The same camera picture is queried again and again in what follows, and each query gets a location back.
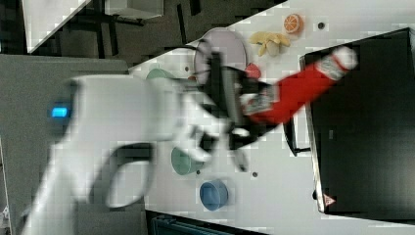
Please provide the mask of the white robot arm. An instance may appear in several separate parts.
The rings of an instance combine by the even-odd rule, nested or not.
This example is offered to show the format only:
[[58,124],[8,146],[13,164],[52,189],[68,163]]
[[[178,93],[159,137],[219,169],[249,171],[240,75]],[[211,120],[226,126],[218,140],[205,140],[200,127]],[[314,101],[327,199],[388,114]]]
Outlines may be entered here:
[[229,146],[237,151],[266,128],[248,116],[279,98],[272,85],[223,66],[218,54],[205,83],[132,74],[83,75],[70,83],[68,123],[50,146],[22,235],[74,235],[76,204],[117,209],[140,200],[160,142],[205,163],[221,138],[244,127],[248,135]]

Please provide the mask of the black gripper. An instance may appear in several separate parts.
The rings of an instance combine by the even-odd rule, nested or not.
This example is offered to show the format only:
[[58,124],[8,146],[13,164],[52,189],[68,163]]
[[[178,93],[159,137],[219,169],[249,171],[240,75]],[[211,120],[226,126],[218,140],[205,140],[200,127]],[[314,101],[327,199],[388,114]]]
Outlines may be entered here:
[[221,55],[213,52],[208,59],[208,79],[202,84],[216,109],[228,118],[225,133],[229,137],[229,149],[237,150],[255,142],[259,137],[277,127],[276,124],[254,123],[244,114],[241,98],[266,95],[272,102],[278,102],[278,88],[260,80],[247,77],[243,70],[223,66]]

